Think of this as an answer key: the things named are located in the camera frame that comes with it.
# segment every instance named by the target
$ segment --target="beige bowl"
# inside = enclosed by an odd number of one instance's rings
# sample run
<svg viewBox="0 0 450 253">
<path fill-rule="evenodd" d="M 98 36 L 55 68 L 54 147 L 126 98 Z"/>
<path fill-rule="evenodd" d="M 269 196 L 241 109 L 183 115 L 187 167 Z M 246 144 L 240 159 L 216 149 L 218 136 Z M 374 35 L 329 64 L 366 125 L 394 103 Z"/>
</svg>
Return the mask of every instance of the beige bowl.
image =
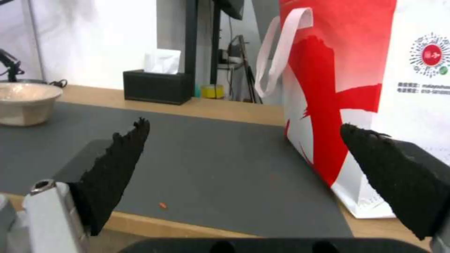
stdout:
<svg viewBox="0 0 450 253">
<path fill-rule="evenodd" d="M 0 124 L 31 126 L 46 121 L 61 88 L 33 83 L 0 83 Z"/>
</svg>

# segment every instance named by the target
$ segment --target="tissue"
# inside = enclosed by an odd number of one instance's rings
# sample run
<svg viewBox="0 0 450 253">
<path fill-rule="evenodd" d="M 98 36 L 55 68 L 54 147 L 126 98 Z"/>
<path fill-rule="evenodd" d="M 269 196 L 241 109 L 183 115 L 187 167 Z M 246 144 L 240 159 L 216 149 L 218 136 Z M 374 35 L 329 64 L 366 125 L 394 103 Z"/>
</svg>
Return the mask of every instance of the tissue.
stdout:
<svg viewBox="0 0 450 253">
<path fill-rule="evenodd" d="M 180 50 L 156 49 L 145 54 L 144 72 L 177 74 L 180 65 Z"/>
</svg>

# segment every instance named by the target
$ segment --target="bag handle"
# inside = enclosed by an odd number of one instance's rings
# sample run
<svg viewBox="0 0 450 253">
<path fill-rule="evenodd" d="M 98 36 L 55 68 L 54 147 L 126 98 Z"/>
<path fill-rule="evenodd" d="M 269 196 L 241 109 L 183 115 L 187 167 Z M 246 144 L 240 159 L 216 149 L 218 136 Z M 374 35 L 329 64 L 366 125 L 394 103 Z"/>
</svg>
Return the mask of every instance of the bag handle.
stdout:
<svg viewBox="0 0 450 253">
<path fill-rule="evenodd" d="M 313 15 L 311 8 L 293 9 L 286 17 L 283 29 L 281 30 L 280 39 L 275 50 L 272 66 L 269 70 L 269 79 L 266 90 L 261 88 L 261 79 L 264 75 L 269 58 L 270 49 L 275 38 L 275 32 L 279 26 L 280 17 L 272 19 L 269 29 L 264 37 L 261 48 L 256 59 L 256 78 L 255 90 L 262 98 L 269 96 L 274 92 L 277 80 L 283 73 L 284 68 L 288 64 L 289 53 L 294 42 L 295 34 L 298 29 L 313 26 Z"/>
</svg>

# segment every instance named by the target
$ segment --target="tissue box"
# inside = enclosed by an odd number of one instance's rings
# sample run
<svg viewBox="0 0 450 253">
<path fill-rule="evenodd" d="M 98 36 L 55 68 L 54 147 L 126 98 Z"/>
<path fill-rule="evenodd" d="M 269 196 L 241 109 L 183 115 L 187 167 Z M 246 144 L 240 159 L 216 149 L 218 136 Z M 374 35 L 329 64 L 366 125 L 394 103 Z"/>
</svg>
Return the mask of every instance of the tissue box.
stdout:
<svg viewBox="0 0 450 253">
<path fill-rule="evenodd" d="M 147 73 L 141 70 L 123 73 L 126 100 L 139 100 L 164 104 L 183 104 L 193 94 L 184 73 L 174 75 Z"/>
</svg>

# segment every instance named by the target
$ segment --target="yellow tape roll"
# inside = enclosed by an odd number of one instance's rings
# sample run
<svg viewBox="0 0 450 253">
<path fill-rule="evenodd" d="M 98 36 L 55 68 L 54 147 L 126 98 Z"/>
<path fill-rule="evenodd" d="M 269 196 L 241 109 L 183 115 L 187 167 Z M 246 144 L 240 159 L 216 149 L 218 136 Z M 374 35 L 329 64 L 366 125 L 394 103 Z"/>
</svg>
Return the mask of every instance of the yellow tape roll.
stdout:
<svg viewBox="0 0 450 253">
<path fill-rule="evenodd" d="M 214 89 L 214 85 L 203 85 L 202 86 L 202 98 L 214 99 L 216 95 L 214 94 L 217 91 L 217 98 L 224 98 L 224 87 L 223 85 L 217 85 L 216 89 Z"/>
</svg>

